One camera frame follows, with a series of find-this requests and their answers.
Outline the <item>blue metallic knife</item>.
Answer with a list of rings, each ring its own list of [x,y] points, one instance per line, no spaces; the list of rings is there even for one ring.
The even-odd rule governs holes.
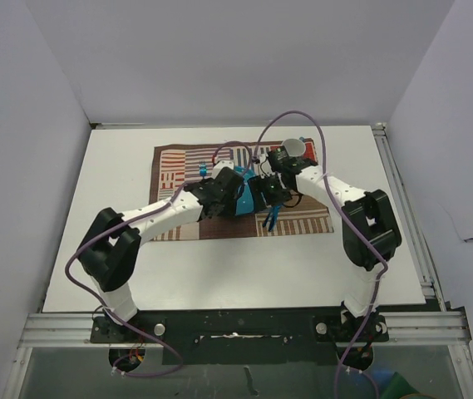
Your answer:
[[[279,214],[279,211],[281,210],[282,206],[281,205],[277,205],[277,206],[274,206],[270,209],[269,211],[269,214],[266,218],[266,220],[264,221],[264,226],[268,226],[268,231],[269,232],[272,232],[276,223],[277,223],[277,219],[278,219],[278,214]]]

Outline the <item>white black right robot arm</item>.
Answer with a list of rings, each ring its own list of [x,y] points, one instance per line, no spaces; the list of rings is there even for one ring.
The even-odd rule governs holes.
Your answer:
[[[330,175],[311,160],[291,158],[286,164],[271,165],[266,156],[251,165],[258,176],[274,177],[283,190],[292,190],[337,211],[342,237],[337,245],[349,260],[350,274],[342,304],[350,312],[340,319],[342,334],[360,339],[370,329],[368,314],[378,306],[382,280],[389,261],[402,244],[401,232],[387,194],[354,187]]]

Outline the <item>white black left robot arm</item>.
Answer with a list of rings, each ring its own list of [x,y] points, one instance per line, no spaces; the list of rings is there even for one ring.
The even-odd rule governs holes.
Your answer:
[[[183,184],[168,199],[143,208],[98,213],[74,256],[96,285],[96,298],[111,317],[110,332],[128,342],[139,332],[138,308],[128,284],[140,247],[185,224],[232,209],[244,178],[232,168],[218,168],[214,178]]]

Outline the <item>white blue mug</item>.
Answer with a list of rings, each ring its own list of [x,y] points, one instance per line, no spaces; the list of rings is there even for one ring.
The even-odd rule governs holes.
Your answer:
[[[282,142],[282,146],[290,157],[303,157],[306,153],[306,143],[301,138],[290,138]]]

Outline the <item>striped patchwork placemat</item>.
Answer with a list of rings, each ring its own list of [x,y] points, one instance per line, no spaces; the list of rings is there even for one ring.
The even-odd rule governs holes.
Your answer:
[[[212,171],[211,158],[217,144],[174,144],[154,149],[150,177],[150,202],[171,197],[182,183],[200,180],[200,167]],[[268,211],[235,217],[217,217],[186,224],[155,237],[156,241],[263,238],[300,234],[332,233],[333,222],[327,206],[307,196],[291,199],[277,213],[274,227],[265,222]]]

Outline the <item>blue polka dot plate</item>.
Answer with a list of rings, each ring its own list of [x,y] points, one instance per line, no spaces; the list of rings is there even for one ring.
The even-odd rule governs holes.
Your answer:
[[[256,173],[252,170],[248,170],[244,175],[244,192],[237,199],[236,208],[234,215],[236,217],[243,216],[246,214],[254,214],[254,199],[249,188],[249,180],[256,177]]]

